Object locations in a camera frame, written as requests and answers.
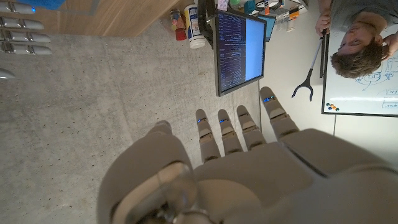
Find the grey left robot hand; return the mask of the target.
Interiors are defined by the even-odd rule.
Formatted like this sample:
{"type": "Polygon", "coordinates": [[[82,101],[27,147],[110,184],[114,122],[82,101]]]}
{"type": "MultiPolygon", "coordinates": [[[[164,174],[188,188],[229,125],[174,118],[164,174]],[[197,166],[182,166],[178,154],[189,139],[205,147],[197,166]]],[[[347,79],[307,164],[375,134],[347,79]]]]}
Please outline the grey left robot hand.
{"type": "Polygon", "coordinates": [[[111,164],[99,188],[98,223],[396,223],[397,169],[316,129],[300,130],[269,87],[260,97],[276,141],[244,106],[240,143],[218,112],[219,150],[203,110],[202,163],[193,167],[167,121],[155,123],[111,164]]]}

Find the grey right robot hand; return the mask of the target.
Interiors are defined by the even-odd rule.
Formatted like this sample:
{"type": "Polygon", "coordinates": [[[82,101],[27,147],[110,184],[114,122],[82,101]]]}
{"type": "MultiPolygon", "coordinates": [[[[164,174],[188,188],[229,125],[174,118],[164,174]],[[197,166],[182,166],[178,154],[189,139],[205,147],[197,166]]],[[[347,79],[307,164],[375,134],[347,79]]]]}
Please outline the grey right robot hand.
{"type": "MultiPolygon", "coordinates": [[[[1,13],[34,14],[36,8],[30,4],[1,1],[1,13]]],[[[50,37],[46,34],[33,32],[44,30],[43,23],[22,17],[7,17],[1,15],[1,52],[13,55],[50,55],[52,51],[45,45],[49,44],[50,37]]],[[[15,75],[1,68],[1,80],[12,79],[15,75]]]]}

